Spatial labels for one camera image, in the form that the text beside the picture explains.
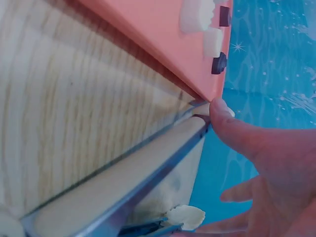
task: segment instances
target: white sparkle pattern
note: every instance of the white sparkle pattern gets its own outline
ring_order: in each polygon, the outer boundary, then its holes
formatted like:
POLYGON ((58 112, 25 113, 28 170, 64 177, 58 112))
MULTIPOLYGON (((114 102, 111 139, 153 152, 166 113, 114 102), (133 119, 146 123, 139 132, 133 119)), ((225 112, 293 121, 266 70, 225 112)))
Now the white sparkle pattern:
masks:
POLYGON ((243 49, 244 46, 242 45, 242 42, 241 43, 236 43, 236 44, 231 43, 231 45, 233 46, 232 49, 234 49, 234 53, 236 51, 240 52, 241 50, 246 52, 246 50, 243 49))

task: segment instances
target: blue fabric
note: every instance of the blue fabric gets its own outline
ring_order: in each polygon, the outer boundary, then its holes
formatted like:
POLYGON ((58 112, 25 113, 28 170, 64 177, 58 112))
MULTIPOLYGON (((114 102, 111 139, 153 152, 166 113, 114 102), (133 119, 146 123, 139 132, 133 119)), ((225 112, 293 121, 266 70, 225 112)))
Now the blue fabric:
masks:
MULTIPOLYGON (((316 128, 316 0, 234 0, 223 98, 236 117, 262 127, 316 128)), ((190 205, 204 223, 251 206, 221 203, 221 192, 257 175, 254 166, 206 136, 190 205)))

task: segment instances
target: light wood surface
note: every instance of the light wood surface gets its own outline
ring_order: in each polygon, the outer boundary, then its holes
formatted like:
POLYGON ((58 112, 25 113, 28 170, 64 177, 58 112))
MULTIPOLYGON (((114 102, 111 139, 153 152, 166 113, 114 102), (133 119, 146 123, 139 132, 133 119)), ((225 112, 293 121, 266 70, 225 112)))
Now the light wood surface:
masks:
POLYGON ((21 217, 175 122, 194 98, 169 79, 75 0, 1 0, 0 203, 21 217))

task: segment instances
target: fingernail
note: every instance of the fingernail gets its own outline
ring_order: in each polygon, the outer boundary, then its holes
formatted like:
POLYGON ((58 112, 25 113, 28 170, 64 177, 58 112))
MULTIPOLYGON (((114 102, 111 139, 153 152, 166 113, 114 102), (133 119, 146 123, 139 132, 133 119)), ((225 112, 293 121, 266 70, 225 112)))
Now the fingernail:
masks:
POLYGON ((211 106, 219 113, 227 113, 232 115, 230 109, 228 108, 226 102, 223 99, 216 98, 212 101, 211 106))

